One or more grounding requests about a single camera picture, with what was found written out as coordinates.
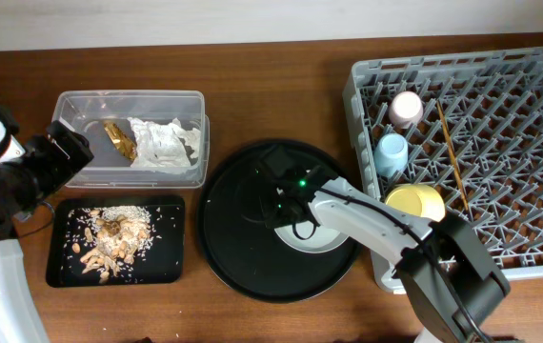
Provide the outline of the white napkin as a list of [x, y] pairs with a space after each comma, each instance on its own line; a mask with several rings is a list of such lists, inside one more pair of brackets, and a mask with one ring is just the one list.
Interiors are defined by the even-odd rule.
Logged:
[[177, 118], [165, 125], [135, 117], [129, 122], [136, 144], [133, 168], [187, 168], [199, 158], [199, 129], [186, 130]]

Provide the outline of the clear plastic bin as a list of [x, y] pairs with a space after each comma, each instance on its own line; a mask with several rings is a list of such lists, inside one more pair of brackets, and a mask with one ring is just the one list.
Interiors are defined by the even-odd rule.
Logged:
[[[52, 118], [87, 138], [93, 153], [88, 166], [68, 182], [69, 188], [196, 189], [204, 183], [210, 151], [210, 121], [204, 95], [199, 91], [65, 91], [58, 97]], [[199, 146], [186, 149], [190, 163], [185, 167], [133, 167], [104, 129], [106, 122], [112, 122], [133, 138], [131, 118], [199, 130]]]

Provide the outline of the pink cup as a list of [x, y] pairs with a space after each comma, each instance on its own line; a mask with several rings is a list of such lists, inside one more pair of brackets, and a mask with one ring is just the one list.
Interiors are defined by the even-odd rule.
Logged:
[[420, 97], [413, 91], [402, 91], [392, 100], [389, 117], [392, 124], [399, 129], [406, 129], [411, 124], [417, 125], [424, 113]]

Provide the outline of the blue cup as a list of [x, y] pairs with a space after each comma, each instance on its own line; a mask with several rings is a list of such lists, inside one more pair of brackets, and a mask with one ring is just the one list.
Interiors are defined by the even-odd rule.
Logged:
[[407, 167], [408, 155], [408, 142], [402, 135], [383, 135], [373, 153], [377, 175], [392, 178], [397, 172], [403, 172]]

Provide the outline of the grey dishwasher rack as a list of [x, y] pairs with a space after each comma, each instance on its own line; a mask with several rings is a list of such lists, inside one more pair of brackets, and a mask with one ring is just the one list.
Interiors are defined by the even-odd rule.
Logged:
[[[373, 153], [380, 138], [394, 132], [389, 109], [402, 91], [415, 92], [424, 113], [402, 131], [409, 145], [406, 169], [381, 177]], [[508, 279], [543, 278], [543, 47], [359, 61], [343, 100], [366, 194], [384, 199], [403, 184], [429, 185], [448, 212], [472, 223]]]

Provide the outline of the gold snack wrapper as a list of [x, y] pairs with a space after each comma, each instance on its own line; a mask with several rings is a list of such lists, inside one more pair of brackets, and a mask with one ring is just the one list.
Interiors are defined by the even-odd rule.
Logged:
[[137, 157], [136, 144], [115, 123], [104, 122], [104, 130], [114, 147], [127, 159], [134, 161]]

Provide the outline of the round black tray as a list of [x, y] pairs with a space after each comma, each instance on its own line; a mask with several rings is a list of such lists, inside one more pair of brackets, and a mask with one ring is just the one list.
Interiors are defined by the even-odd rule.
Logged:
[[291, 303], [333, 287], [350, 270], [361, 246], [349, 238], [329, 252], [300, 252], [265, 227], [255, 163], [275, 145], [309, 168], [321, 165], [346, 174], [330, 155], [307, 143], [290, 139], [252, 142], [214, 170], [200, 196], [196, 234], [211, 269], [230, 288], [260, 301]]

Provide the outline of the yellow bowl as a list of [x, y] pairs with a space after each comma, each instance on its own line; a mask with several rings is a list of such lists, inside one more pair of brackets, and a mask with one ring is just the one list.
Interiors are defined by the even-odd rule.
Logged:
[[445, 204], [440, 193], [423, 184], [401, 185], [386, 197], [385, 204], [402, 212], [441, 221], [445, 215]]

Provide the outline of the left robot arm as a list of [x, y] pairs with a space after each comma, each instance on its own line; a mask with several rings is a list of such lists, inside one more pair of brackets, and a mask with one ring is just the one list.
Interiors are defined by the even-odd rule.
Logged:
[[46, 342], [35, 308], [24, 254], [14, 227], [93, 159], [89, 141], [60, 121], [20, 144], [19, 125], [0, 107], [0, 342]]

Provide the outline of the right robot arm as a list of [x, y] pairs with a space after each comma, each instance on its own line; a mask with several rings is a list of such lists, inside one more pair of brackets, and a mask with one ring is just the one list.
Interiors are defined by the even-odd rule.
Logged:
[[270, 204], [271, 230], [300, 223], [339, 232], [389, 261], [425, 335], [441, 342], [491, 341], [482, 323], [511, 286], [469, 222], [449, 213], [439, 221], [394, 209], [320, 165], [305, 167], [274, 144], [255, 160]]

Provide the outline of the black rectangular tray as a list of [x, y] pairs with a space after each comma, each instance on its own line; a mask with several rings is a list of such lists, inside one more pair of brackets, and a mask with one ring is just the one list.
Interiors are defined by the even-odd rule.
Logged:
[[120, 213], [140, 214], [149, 219], [151, 233], [136, 250], [131, 264], [117, 261], [108, 285], [160, 284], [176, 281], [182, 273], [185, 241], [185, 202], [178, 195], [76, 198], [56, 209], [46, 281], [54, 288], [100, 286], [103, 267], [87, 270], [81, 258], [97, 243], [89, 242], [85, 229], [98, 231], [96, 219]]

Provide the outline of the wooden chopstick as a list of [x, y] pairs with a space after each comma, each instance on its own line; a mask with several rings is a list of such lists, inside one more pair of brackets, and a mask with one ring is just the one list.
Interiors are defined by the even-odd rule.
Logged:
[[451, 161], [452, 166], [453, 166], [453, 174], [454, 174], [454, 178], [455, 178], [457, 188], [460, 191], [460, 197], [461, 197], [461, 200], [462, 200], [462, 203], [463, 203], [463, 208], [464, 208], [465, 212], [469, 212], [470, 207], [469, 207], [469, 203], [468, 203], [468, 199], [467, 199], [467, 194], [466, 194], [464, 186], [463, 186], [463, 182], [462, 182], [462, 178], [461, 178], [461, 174], [460, 174], [460, 170], [459, 170], [459, 165], [458, 165], [458, 162], [456, 160], [456, 156], [455, 156], [454, 149], [453, 149], [452, 138], [451, 138], [449, 127], [448, 127], [448, 124], [447, 124], [447, 121], [446, 121], [446, 118], [445, 118], [445, 115], [444, 115], [444, 112], [443, 112], [443, 109], [442, 109], [442, 106], [441, 106], [441, 102], [438, 99], [436, 99], [435, 105], [436, 105], [436, 108], [437, 108], [437, 111], [438, 111], [438, 114], [439, 114], [439, 120], [440, 120], [441, 125], [442, 125], [443, 135], [444, 135], [446, 144], [448, 146], [449, 157], [450, 157], [450, 161]]

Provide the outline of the food scraps pile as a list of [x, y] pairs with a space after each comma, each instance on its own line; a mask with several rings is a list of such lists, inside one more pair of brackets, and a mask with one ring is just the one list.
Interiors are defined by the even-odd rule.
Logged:
[[145, 207], [77, 208], [68, 212], [68, 271], [91, 276], [99, 285], [138, 282], [135, 264], [145, 262], [161, 239]]

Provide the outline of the grey plate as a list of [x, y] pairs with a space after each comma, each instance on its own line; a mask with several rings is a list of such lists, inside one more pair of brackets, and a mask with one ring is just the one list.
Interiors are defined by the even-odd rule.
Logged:
[[274, 230], [289, 247], [299, 252], [330, 252], [341, 246], [349, 237], [324, 226], [315, 227], [311, 222], [301, 222]]

